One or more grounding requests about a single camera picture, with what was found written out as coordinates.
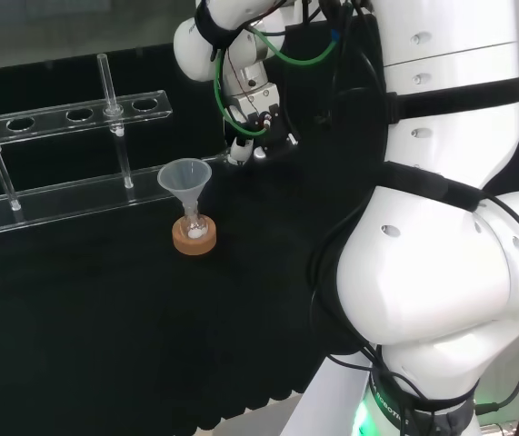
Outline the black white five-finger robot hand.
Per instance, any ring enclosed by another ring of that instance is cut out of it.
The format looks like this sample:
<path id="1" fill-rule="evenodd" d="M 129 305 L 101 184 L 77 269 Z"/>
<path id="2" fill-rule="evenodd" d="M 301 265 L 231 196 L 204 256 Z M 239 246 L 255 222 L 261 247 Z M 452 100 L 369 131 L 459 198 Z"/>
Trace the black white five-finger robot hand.
<path id="1" fill-rule="evenodd" d="M 250 162 L 266 164 L 281 159 L 298 149 L 301 136 L 291 122 L 287 112 L 278 104 L 271 106 L 272 112 L 263 111 L 259 115 L 250 114 L 246 121 L 234 106 L 226 110 L 230 119 L 242 129 L 260 132 L 250 136 L 235 129 L 224 120 L 226 161 L 231 165 L 244 166 Z"/>

